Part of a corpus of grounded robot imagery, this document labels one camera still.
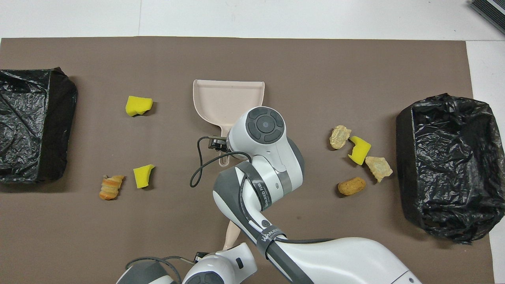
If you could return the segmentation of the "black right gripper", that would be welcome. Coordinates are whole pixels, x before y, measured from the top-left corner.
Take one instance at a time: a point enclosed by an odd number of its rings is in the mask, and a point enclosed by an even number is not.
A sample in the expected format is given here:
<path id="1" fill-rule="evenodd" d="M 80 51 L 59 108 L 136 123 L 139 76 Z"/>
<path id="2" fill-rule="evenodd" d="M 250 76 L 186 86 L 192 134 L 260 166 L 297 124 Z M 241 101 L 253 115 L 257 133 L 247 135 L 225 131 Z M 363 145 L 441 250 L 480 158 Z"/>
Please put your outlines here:
<path id="1" fill-rule="evenodd" d="M 208 149 L 213 149 L 222 153 L 230 152 L 227 137 L 208 136 Z"/>

